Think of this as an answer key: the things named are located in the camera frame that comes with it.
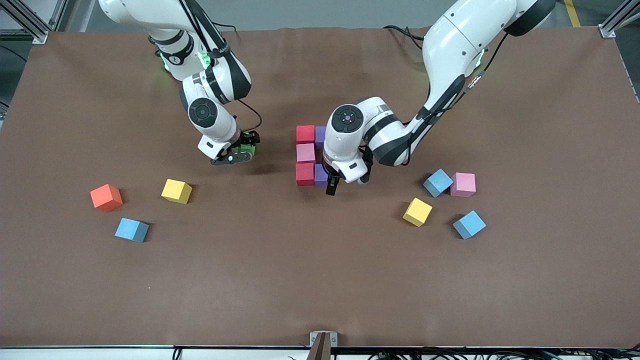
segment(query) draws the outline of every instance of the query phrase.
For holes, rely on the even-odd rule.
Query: cube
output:
[[[184,181],[167,179],[162,190],[162,197],[169,201],[186,204],[189,202],[192,187]]]
[[[315,163],[316,148],[312,143],[299,143],[296,145],[296,157],[298,163]]]
[[[439,169],[432,176],[429,176],[427,181],[424,182],[423,186],[433,197],[438,197],[441,193],[443,193],[448,187],[453,184],[453,180],[447,175],[444,170]]]
[[[413,225],[422,226],[424,222],[427,221],[427,217],[429,216],[431,209],[433,209],[431,205],[415,198],[409,204],[409,208],[404,212],[402,218]]]
[[[240,152],[248,152],[251,156],[255,156],[255,145],[244,143],[240,145]]]
[[[316,150],[324,149],[324,133],[326,126],[316,126]]]
[[[122,218],[115,235],[119,238],[141,243],[145,241],[147,230],[149,230],[149,225],[143,222]]]
[[[471,211],[460,220],[453,223],[453,227],[455,227],[458,234],[466,240],[484,229],[486,224],[475,211]]]
[[[324,169],[324,165],[316,164],[314,170],[314,181],[316,183],[316,188],[326,188],[329,183],[329,174],[327,174]]]
[[[316,138],[316,130],[313,125],[298,125],[296,126],[296,144],[299,143],[314,143]]]
[[[451,179],[451,196],[470,197],[476,193],[476,175],[457,172]]]
[[[120,190],[109,184],[92,190],[90,195],[93,201],[93,207],[105,213],[117,209],[124,204],[120,196]]]
[[[313,163],[296,164],[296,183],[298,186],[313,186],[315,184]]]

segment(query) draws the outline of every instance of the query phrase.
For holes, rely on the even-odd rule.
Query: floor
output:
[[[30,6],[51,7],[54,0],[29,0]],[[200,0],[216,21],[236,25],[238,30],[271,30],[303,27],[381,28],[396,24],[420,28],[434,23],[455,0],[238,0],[216,6]],[[621,0],[559,0],[546,27],[596,26],[609,16]],[[295,16],[283,16],[283,9]],[[0,27],[9,25],[0,22]],[[67,31],[110,32],[140,31],[119,25],[107,18],[96,0],[77,0]],[[640,88],[640,21],[617,31],[616,42],[627,71],[636,88]],[[0,45],[27,58],[31,43],[0,38]],[[24,61],[0,49],[0,101],[10,104],[24,68]],[[0,113],[4,106],[0,104]]]

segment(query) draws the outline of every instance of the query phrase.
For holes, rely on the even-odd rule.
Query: pink cube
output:
[[[476,193],[476,175],[457,172],[451,180],[451,196],[470,197]]]
[[[314,143],[316,140],[315,125],[296,126],[296,143]]]
[[[315,163],[316,146],[314,143],[299,143],[296,145],[298,163]]]

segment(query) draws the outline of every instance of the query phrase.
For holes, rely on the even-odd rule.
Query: green led light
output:
[[[169,65],[166,64],[166,60],[164,59],[164,56],[162,55],[162,53],[160,54],[160,59],[162,59],[162,63],[164,64],[164,69],[167,71],[170,71]]]
[[[476,63],[476,67],[480,66],[480,64],[482,64],[482,57],[484,55],[484,49],[482,49],[482,52],[480,53],[480,57],[478,58],[478,62]]]
[[[200,57],[200,62],[205,69],[211,65],[211,58],[209,57],[209,54],[198,53],[198,55]]]

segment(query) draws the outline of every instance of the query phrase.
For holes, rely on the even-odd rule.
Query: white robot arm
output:
[[[330,174],[327,194],[340,178],[347,183],[369,180],[372,157],[398,166],[454,103],[483,49],[501,30],[520,36],[537,28],[555,0],[458,0],[424,36],[422,58],[429,75],[427,101],[403,124],[384,100],[369,97],[333,111],[326,127],[323,163]]]
[[[214,165],[251,160],[225,155],[240,143],[255,144],[255,131],[243,133],[223,105],[246,97],[251,77],[209,16],[195,0],[99,0],[113,21],[144,29],[160,50],[165,67],[182,81],[180,99],[202,133],[198,148]]]

